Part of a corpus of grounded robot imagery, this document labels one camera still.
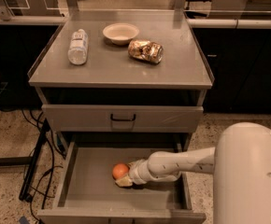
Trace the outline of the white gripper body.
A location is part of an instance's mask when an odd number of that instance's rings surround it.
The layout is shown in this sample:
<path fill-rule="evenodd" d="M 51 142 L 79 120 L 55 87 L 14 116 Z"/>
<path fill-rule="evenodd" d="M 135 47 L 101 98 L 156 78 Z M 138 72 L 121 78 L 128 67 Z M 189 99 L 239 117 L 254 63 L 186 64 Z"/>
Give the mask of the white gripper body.
<path fill-rule="evenodd" d="M 129 176 L 133 183 L 143 185 L 150 181 L 150 171 L 147 160 L 138 160 L 136 165 L 129 169 Z"/>

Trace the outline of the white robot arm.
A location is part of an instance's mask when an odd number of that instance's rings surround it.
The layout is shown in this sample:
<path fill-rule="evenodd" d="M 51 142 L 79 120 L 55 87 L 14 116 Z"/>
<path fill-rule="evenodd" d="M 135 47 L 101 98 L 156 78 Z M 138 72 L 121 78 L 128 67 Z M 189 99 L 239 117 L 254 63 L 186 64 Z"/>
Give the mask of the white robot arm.
<path fill-rule="evenodd" d="M 173 182 L 183 172 L 213 175 L 213 224 L 271 224 L 271 130 L 250 122 L 228 127 L 215 147 L 119 163 L 120 187 Z"/>

